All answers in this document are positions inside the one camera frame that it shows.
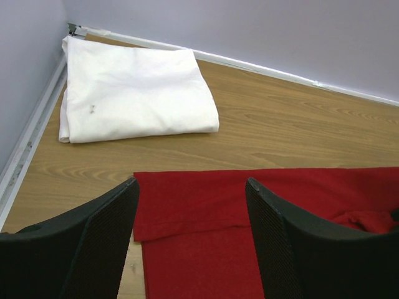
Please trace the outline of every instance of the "wooden floor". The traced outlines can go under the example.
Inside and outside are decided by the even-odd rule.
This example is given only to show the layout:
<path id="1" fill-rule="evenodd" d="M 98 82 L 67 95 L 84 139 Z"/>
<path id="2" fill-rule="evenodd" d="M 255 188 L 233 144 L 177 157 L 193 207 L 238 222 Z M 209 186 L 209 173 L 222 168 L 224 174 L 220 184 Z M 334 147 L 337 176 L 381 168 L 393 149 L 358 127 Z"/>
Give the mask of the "wooden floor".
<path id="1" fill-rule="evenodd" d="M 219 133 L 66 145 L 57 141 L 59 101 L 4 230 L 83 204 L 135 171 L 399 166 L 398 107 L 198 63 Z M 131 242 L 119 298 L 144 297 L 141 248 Z"/>

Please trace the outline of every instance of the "red fabric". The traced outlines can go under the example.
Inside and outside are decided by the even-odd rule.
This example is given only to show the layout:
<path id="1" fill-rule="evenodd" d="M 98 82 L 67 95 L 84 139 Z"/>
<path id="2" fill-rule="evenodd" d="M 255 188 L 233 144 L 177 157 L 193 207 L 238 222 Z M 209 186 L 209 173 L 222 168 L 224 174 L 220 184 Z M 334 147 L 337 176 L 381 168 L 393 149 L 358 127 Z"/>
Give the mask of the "red fabric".
<path id="1" fill-rule="evenodd" d="M 135 177 L 140 202 L 134 239 L 143 242 L 149 299 L 264 298 L 245 201 L 249 177 L 320 217 L 350 227 L 385 232 L 392 223 L 381 215 L 399 207 L 399 168 L 135 173 Z"/>
<path id="2" fill-rule="evenodd" d="M 395 222 L 389 212 L 350 211 L 332 219 L 335 223 L 360 229 L 375 234 L 386 234 L 399 223 Z"/>

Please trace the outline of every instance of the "baseboard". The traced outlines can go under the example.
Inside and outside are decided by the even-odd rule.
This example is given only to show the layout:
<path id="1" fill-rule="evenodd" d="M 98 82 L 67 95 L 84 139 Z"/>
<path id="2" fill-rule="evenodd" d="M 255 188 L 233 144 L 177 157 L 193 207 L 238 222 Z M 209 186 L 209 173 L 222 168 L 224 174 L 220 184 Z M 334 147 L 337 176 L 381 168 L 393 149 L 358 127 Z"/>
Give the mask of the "baseboard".
<path id="1" fill-rule="evenodd" d="M 128 42 L 129 44 L 140 45 L 142 47 L 148 47 L 148 48 L 152 48 L 152 49 L 162 49 L 162 50 L 185 49 L 184 47 L 180 47 L 177 45 L 166 44 L 163 42 L 156 42 L 154 40 L 141 39 L 138 37 L 125 36 L 123 34 L 117 34 L 117 33 L 106 31 L 106 30 L 94 29 L 94 28 L 84 27 L 84 26 L 77 26 L 75 34 L 77 34 L 78 36 L 85 36 L 86 34 L 93 34 L 95 36 L 104 36 L 108 39 L 119 40 L 121 42 Z M 380 102 L 380 103 L 385 103 L 385 104 L 399 107 L 399 102 L 397 102 L 395 100 L 391 100 L 389 98 L 382 98 L 382 97 L 370 95 L 367 93 L 357 92 L 355 90 L 349 90 L 349 89 L 338 87 L 335 85 L 322 83 L 317 80 L 311 80 L 311 79 L 300 77 L 297 75 L 281 72 L 279 70 L 270 69 L 268 67 L 263 67 L 263 66 L 256 65 L 256 64 L 250 64 L 249 62 L 231 59 L 231 58 L 220 56 L 220 55 L 206 53 L 206 52 L 202 52 L 202 51 L 198 51 L 198 50 L 193 50 L 193 51 L 194 51 L 195 57 L 200 60 L 212 62 L 215 64 L 227 65 L 230 67 L 235 67 L 237 69 L 247 70 L 250 72 L 266 75 L 266 76 L 273 77 L 273 78 L 278 78 L 278 79 L 295 82 L 295 83 L 299 83 L 299 84 L 303 84 L 303 85 L 307 85 L 307 86 L 311 86 L 311 87 L 315 87 L 315 88 L 320 88 L 320 89 L 324 89 L 324 90 L 330 90 L 333 92 L 339 92 L 339 93 L 343 93 L 346 95 L 352 95 L 352 96 L 359 97 L 359 98 L 365 98 L 367 100 L 371 100 L 374 102 Z"/>
<path id="2" fill-rule="evenodd" d="M 0 176 L 0 230 L 11 210 L 66 80 L 66 59 L 62 56 Z"/>

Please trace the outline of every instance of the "white cloth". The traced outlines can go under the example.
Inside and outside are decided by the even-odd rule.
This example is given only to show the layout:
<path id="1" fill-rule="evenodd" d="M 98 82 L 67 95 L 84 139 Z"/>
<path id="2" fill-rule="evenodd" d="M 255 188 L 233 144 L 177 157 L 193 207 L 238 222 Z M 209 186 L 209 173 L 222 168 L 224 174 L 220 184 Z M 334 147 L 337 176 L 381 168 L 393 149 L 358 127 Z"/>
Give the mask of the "white cloth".
<path id="1" fill-rule="evenodd" d="M 120 47 L 67 36 L 59 141 L 209 133 L 219 115 L 192 50 Z"/>

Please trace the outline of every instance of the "lavender wall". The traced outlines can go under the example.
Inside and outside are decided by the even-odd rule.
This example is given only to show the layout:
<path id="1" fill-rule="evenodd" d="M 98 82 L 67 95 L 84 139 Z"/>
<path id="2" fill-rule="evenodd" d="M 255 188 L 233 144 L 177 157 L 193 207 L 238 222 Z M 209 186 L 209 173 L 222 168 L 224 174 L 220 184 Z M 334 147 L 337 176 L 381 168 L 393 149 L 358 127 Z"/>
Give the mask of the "lavender wall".
<path id="1" fill-rule="evenodd" d="M 64 0 L 70 22 L 399 102 L 397 0 Z"/>
<path id="2" fill-rule="evenodd" d="M 0 173 L 61 55 L 61 0 L 0 0 Z"/>

